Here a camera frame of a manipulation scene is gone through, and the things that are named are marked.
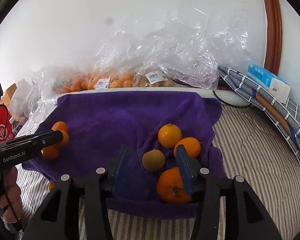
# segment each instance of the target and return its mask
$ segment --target finger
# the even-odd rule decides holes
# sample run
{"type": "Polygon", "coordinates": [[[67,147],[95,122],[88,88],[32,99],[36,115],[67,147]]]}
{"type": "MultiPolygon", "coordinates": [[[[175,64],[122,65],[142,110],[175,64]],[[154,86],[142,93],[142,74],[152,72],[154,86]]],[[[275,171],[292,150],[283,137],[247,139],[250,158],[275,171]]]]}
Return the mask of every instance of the finger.
{"type": "MultiPolygon", "coordinates": [[[[8,195],[10,202],[12,203],[20,197],[21,189],[19,188],[19,186],[17,184],[15,184],[8,188],[7,195],[8,195]]],[[[0,207],[4,208],[6,206],[8,206],[8,201],[6,199],[6,196],[2,195],[0,198],[0,207]]]]}
{"type": "MultiPolygon", "coordinates": [[[[16,201],[12,202],[11,206],[12,206],[14,212],[16,213],[17,218],[20,218],[21,217],[21,213],[22,213],[21,197],[19,197],[16,201]]],[[[3,219],[5,221],[7,221],[8,223],[14,223],[14,222],[16,222],[16,218],[13,215],[10,207],[8,207],[8,209],[3,214],[3,219]]]]}
{"type": "Polygon", "coordinates": [[[10,187],[13,186],[17,182],[18,170],[15,166],[13,166],[8,173],[4,176],[4,186],[10,187]]]}

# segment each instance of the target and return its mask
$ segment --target white wall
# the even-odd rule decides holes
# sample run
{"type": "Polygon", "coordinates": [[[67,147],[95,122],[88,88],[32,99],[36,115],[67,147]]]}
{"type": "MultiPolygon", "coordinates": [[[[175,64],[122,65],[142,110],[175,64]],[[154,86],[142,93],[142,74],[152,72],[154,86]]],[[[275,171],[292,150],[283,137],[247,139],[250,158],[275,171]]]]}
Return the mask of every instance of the white wall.
{"type": "MultiPolygon", "coordinates": [[[[124,16],[134,15],[143,25],[141,32],[158,29],[167,19],[167,12],[184,1],[189,0],[20,0],[0,25],[2,88],[5,90],[27,76],[28,69],[93,58],[103,38],[113,33],[124,16]],[[113,25],[106,24],[109,17],[113,25]]],[[[193,0],[193,6],[220,14],[221,19],[240,18],[240,26],[233,21],[232,27],[239,28],[237,33],[248,31],[248,49],[257,56],[257,63],[263,65],[266,46],[263,0],[193,0]]],[[[244,65],[238,70],[245,72],[246,68],[244,65]]]]}
{"type": "Polygon", "coordinates": [[[290,85],[290,97],[300,105],[300,17],[286,0],[282,14],[282,56],[279,76],[290,85]]]}

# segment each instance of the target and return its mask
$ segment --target screw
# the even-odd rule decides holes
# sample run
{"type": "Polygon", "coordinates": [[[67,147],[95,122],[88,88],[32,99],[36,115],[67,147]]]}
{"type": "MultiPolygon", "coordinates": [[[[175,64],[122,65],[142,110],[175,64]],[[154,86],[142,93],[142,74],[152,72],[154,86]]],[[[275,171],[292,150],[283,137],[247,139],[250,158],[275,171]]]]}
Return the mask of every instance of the screw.
{"type": "Polygon", "coordinates": [[[106,169],[105,168],[97,168],[97,170],[96,170],[96,173],[98,173],[98,174],[103,174],[103,173],[105,173],[106,172],[106,169]]]}
{"type": "Polygon", "coordinates": [[[209,174],[209,169],[207,169],[207,168],[201,168],[200,169],[200,173],[202,173],[202,174],[209,174]]]}
{"type": "Polygon", "coordinates": [[[62,181],[66,181],[66,180],[68,180],[69,178],[70,178],[70,176],[69,176],[68,174],[64,174],[64,175],[61,176],[61,180],[62,180],[62,181]]]}
{"type": "Polygon", "coordinates": [[[243,178],[242,176],[236,176],[236,177],[235,177],[235,180],[236,180],[237,182],[244,182],[244,178],[243,178]]]}

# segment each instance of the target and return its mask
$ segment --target barcode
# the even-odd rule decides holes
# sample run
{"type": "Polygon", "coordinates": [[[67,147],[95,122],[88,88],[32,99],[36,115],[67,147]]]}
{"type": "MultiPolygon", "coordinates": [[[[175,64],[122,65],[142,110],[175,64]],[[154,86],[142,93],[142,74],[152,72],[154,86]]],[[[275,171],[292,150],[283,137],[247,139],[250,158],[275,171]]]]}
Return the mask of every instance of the barcode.
{"type": "Polygon", "coordinates": [[[158,78],[158,77],[159,77],[159,76],[158,76],[157,74],[152,74],[152,75],[149,76],[150,79],[158,78]]]}

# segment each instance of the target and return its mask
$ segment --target purple cloth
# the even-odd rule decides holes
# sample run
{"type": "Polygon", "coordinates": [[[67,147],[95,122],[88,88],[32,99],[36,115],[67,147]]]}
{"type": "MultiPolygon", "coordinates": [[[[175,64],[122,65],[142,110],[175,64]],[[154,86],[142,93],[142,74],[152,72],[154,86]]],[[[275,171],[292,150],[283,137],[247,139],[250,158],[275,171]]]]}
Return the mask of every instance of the purple cloth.
{"type": "Polygon", "coordinates": [[[226,177],[219,149],[212,147],[212,125],[221,115],[221,104],[197,93],[173,91],[122,91],[65,95],[58,107],[40,124],[37,131],[51,129],[64,121],[69,127],[70,142],[54,161],[39,157],[22,164],[24,169],[42,173],[49,180],[63,174],[87,175],[117,156],[127,145],[136,154],[120,171],[115,198],[107,199],[109,209],[143,217],[184,219],[195,217],[196,204],[164,204],[156,193],[161,173],[177,166],[172,149],[159,144],[159,129],[168,123],[180,127],[183,138],[195,137],[202,143],[200,159],[217,177],[226,177]],[[150,173],[142,166],[142,156],[159,149],[166,158],[163,169],[150,173]]]}

